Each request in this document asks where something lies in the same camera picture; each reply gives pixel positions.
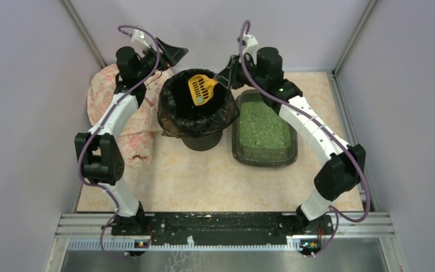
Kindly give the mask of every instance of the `floral towel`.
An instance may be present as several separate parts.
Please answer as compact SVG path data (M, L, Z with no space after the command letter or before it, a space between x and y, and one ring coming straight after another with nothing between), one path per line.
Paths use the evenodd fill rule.
M99 71L91 80L87 94L87 114L92 125L99 121L111 104L117 73L119 70L113 64ZM152 160L152 132L161 130L157 122L157 101L164 82L172 75L171 70L158 71L147 79L146 97L127 121L118 139L124 162L131 167L144 166Z

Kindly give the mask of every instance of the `white bracket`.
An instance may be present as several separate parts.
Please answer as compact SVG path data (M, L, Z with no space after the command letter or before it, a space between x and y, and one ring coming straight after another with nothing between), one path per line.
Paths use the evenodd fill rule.
M149 44L144 39L144 32L138 29L133 30L133 34L131 35L131 43L137 44L142 50L149 47Z
M242 50L242 54L249 53L253 58L255 58L256 51L258 50L258 40L251 34L244 34L242 37L242 40L244 41L245 45Z

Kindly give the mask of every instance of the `trash bin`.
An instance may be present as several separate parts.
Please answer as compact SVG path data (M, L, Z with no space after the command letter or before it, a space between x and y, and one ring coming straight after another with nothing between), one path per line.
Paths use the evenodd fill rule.
M211 100L194 105L187 81L198 74L209 78L215 75L209 70L190 69L164 83L157 117L163 136L181 138L188 148L206 151L219 143L223 130L239 116L239 110L231 91L221 84L214 87Z

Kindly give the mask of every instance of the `purple cable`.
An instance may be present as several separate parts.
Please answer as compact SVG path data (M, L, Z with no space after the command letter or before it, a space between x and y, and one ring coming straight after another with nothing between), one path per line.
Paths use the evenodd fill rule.
M132 28L132 29L137 29L140 30L144 33L146 33L151 40L154 42L154 46L156 47L156 63L154 64L154 67L152 68L151 72L140 82L138 82L136 85L132 86L127 92L124 93L123 96L121 96L118 100L116 104L113 104L111 106L111 108L109 109L108 113L104 116L103 121L101 122L100 126L97 127L96 131L94 131L94 133L91 134L91 136L89 137L89 139L86 141L86 143L84 144L84 147L81 151L81 153L79 154L79 159L78 159L78 177L80 179L80 181L82 182L83 185L86 186L93 186L93 187L98 187L104 191L106 191L106 193L109 195L109 197L113 200L114 204L116 205L116 211L114 212L114 214L111 216L111 218L109 218L108 222L106 223L106 225L104 225L103 231L101 232L101 237L99 238L99 245L101 246L101 250L109 257L117 259L117 260L124 260L125 257L116 257L113 256L111 254L109 254L109 252L107 252L104 249L104 245L103 245L103 238L104 238L104 232L105 230L109 227L109 225L112 223L112 221L114 221L114 219L116 218L117 214L119 213L119 210L121 208L121 206L119 205L119 202L117 201L116 197L111 193L111 191L109 191L106 187L99 185L99 184L92 184L90 182L86 182L84 179L84 176L82 174L82 162L84 159L84 154L87 151L87 148L89 148L89 145L91 144L92 140L94 139L94 137L96 137L96 135L101 131L101 129L104 127L104 125L106 124L107 120L109 119L109 117L111 116L111 114L113 113L113 111L115 110L115 108L117 107L117 104L119 104L125 97L127 97L133 90L135 90L137 87L139 87L141 84L143 84L149 77L151 77L154 72L157 69L157 66L159 65L159 59L160 59L160 54L159 54L159 44L157 43L156 38L154 38L153 35L151 35L148 31L146 31L143 28L140 27L135 27L133 25L120 25L117 29L130 36L131 34L127 33L126 31L122 30L123 28Z
M331 237L329 238L329 240L327 241L327 243L321 248L321 250L315 254L315 256L319 255L320 252L322 252L325 248L327 248L327 246L329 245L329 243L331 242L331 240L334 238L337 230L338 230L338 225L339 225L339 219L338 219L338 214L340 216L342 216L344 219L350 221L350 222L354 222L354 223L359 223L364 221L364 219L366 219L368 217L369 214L369 210L371 209L371 197L370 197L370 193L369 193L369 187L368 187L368 182L366 181L366 178L364 177L364 173L363 170L361 170L361 168L359 167L356 159L351 155L351 153L349 153L349 151L347 150L346 147L344 147L339 141L338 139L336 139L336 137L334 137L334 135L329 132L329 130L327 130L325 127L322 126L322 124L316 120L315 118L313 118L310 114L306 113L303 110L300 110L296 107L294 107L293 105L291 105L290 103L280 100L277 97L274 97L272 95L270 95L269 93L267 93L265 90L263 90L262 88L260 88L260 86L258 86L256 84L256 82L253 80L253 78L251 77L248 68L245 65L245 60L244 60L244 56L242 55L242 50L243 50L243 43L242 43L242 37L244 35L244 33L248 33L249 29L251 27L251 22L249 20L246 20L244 22L244 24L241 27L241 32L239 34L239 59L241 61L241 67L242 70L244 71L244 74L246 75L247 79L249 80L249 82L251 83L251 85L256 88L256 90L258 90L262 95L264 95L265 97L278 102L279 104L285 105L290 107L291 109L295 110L296 112L299 112L299 114L304 115L305 117L307 117L308 119L312 120L318 127L321 128L321 130L332 140L336 143L336 145L341 148L343 150L343 152L346 154L346 156L349 158L349 160L351 161L351 163L353 164L354 168L356 169L357 174L359 175L359 178L361 179L362 185L364 186L364 193L366 195L366 204L364 207L364 213L362 215L361 218L358 219L352 219L346 215L344 215L341 211L339 211L338 209L336 209L336 207L334 206L330 206L329 208L331 209L331 211L333 211L334 213L336 213L336 226L334 228L334 232L331 235Z

